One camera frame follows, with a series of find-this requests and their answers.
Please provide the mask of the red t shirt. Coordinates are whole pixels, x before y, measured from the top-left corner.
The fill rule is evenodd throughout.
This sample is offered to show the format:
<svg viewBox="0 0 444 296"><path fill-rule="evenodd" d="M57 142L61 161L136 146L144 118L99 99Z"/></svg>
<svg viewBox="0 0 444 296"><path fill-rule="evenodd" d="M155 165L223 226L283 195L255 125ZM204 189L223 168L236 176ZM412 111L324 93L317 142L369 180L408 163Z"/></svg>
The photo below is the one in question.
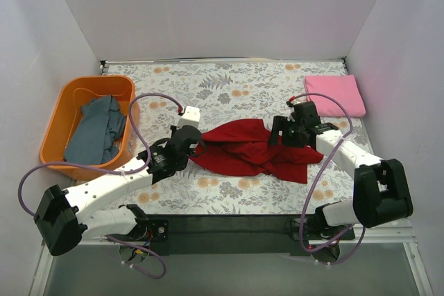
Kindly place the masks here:
<svg viewBox="0 0 444 296"><path fill-rule="evenodd" d="M219 175L253 177L260 173L289 182L306 184L308 165L323 155L310 147L292 148L268 144L271 132L261 119L239 119L203 133L204 146L190 157L200 167Z"/></svg>

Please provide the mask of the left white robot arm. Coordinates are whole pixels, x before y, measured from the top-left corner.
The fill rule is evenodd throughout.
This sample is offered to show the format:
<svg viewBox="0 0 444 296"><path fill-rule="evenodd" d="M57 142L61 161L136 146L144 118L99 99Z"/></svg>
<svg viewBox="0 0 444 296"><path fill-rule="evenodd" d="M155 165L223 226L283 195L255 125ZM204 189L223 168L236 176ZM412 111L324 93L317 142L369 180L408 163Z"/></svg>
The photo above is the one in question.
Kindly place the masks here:
<svg viewBox="0 0 444 296"><path fill-rule="evenodd" d="M187 166L202 142L201 132L184 125L171 138L156 141L132 158L116 175L102 175L79 186L48 188L40 200L34 222L53 256L74 249L82 239L127 235L138 241L148 231L148 218L137 205L104 210L104 206L175 175Z"/></svg>

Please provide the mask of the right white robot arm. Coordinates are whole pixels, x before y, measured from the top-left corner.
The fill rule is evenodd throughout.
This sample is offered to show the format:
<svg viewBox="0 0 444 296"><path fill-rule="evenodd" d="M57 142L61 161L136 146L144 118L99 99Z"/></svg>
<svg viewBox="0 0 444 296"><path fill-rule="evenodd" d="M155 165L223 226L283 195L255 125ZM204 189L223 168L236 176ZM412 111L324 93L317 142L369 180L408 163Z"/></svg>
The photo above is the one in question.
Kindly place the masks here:
<svg viewBox="0 0 444 296"><path fill-rule="evenodd" d="M404 166L397 159L382 159L346 139L332 123L324 123L313 102L290 102L290 116L274 116L268 142L292 148L313 148L334 162L353 180L351 200L317 207L303 214L299 238L316 233L331 238L341 227L360 224L365 228L407 218L413 203Z"/></svg>

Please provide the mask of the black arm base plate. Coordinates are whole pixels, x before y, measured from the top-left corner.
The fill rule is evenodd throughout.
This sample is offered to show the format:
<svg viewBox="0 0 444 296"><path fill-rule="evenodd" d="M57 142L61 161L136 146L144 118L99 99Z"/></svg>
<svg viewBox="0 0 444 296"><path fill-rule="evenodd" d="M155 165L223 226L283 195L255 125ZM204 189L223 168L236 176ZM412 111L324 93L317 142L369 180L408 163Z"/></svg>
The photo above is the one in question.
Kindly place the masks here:
<svg viewBox="0 0 444 296"><path fill-rule="evenodd" d="M307 216L299 234L298 215L160 215L143 219L119 240L145 245L161 256L173 254L271 254L308 256L340 227L319 227Z"/></svg>

